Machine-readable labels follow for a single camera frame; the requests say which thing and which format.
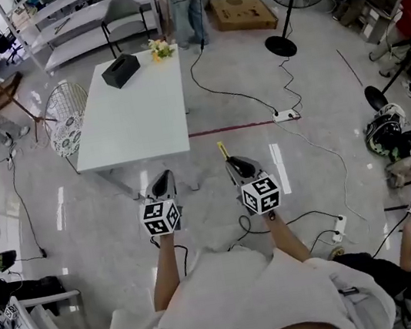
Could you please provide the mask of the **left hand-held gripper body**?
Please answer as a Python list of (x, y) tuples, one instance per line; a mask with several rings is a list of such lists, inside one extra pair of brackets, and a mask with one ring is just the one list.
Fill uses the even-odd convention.
[(178, 205), (177, 193), (175, 197), (166, 199), (155, 197), (154, 182), (155, 178), (146, 189), (144, 203), (140, 206), (139, 219), (149, 236), (160, 237), (181, 229), (182, 207)]

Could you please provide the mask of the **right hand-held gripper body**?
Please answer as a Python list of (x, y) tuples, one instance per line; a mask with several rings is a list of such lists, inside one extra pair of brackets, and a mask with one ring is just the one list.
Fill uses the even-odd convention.
[(260, 163), (254, 159), (241, 156), (254, 165), (256, 172), (253, 176), (241, 177), (227, 163), (229, 157), (226, 159), (226, 170), (232, 183), (234, 183), (234, 186), (236, 186), (239, 192), (239, 201), (241, 201), (243, 206), (245, 206), (251, 214), (261, 216), (266, 213), (273, 213), (273, 211), (279, 207), (282, 200), (282, 189), (275, 176), (267, 173), (261, 167)]

